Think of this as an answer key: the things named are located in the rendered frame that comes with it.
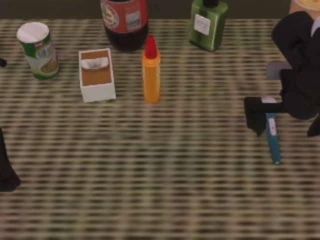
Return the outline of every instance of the can label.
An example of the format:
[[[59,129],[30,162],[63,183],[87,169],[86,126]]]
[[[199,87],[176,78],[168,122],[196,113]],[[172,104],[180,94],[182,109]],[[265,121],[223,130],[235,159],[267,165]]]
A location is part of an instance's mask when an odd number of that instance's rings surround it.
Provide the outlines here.
[[[59,62],[50,33],[37,43],[20,43],[35,78],[50,79],[59,72]]]
[[[147,0],[100,0],[104,25],[115,33],[130,33],[148,22]]]

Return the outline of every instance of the orange bottle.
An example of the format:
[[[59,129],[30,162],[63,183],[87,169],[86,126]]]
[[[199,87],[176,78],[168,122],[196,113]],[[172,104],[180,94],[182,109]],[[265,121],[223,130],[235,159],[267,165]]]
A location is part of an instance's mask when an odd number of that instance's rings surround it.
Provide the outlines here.
[[[155,104],[160,98],[160,53],[152,35],[145,42],[142,68],[144,100]]]

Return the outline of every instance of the white box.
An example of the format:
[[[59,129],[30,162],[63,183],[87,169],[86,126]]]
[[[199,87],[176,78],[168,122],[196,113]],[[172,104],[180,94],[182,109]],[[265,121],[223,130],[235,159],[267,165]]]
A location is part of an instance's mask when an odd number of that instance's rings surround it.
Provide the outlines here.
[[[90,85],[84,85],[83,80],[83,69],[81,66],[81,60],[83,59],[90,59],[89,58],[83,58],[83,54],[98,54],[106,53],[108,54],[108,61],[109,61],[109,73],[110,73],[110,79],[111,82],[109,83],[99,83],[99,84],[90,84]],[[113,71],[113,65],[112,65],[112,58],[111,58],[111,51],[110,48],[104,48],[104,49],[95,49],[95,50],[87,50],[87,51],[79,51],[79,78],[80,78],[80,89],[82,93],[82,99],[84,103],[92,103],[92,102],[98,102],[98,101],[105,101],[105,100],[114,100],[116,99],[116,88],[115,88],[115,79],[114,79],[114,71]]]

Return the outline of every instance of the cardboard box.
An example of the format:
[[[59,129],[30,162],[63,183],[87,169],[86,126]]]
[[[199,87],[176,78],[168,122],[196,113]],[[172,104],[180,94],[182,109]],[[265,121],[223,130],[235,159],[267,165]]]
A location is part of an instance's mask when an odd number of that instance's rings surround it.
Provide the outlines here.
[[[105,69],[88,71],[82,68],[81,60],[108,58]],[[116,99],[115,79],[110,48],[79,52],[79,78],[84,103]]]

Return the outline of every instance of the red label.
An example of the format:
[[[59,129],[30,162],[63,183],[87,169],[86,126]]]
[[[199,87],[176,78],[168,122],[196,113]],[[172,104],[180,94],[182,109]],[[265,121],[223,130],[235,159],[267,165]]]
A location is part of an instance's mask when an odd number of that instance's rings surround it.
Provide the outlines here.
[[[100,0],[100,4],[104,25],[113,32],[134,32],[148,21],[147,0]]]

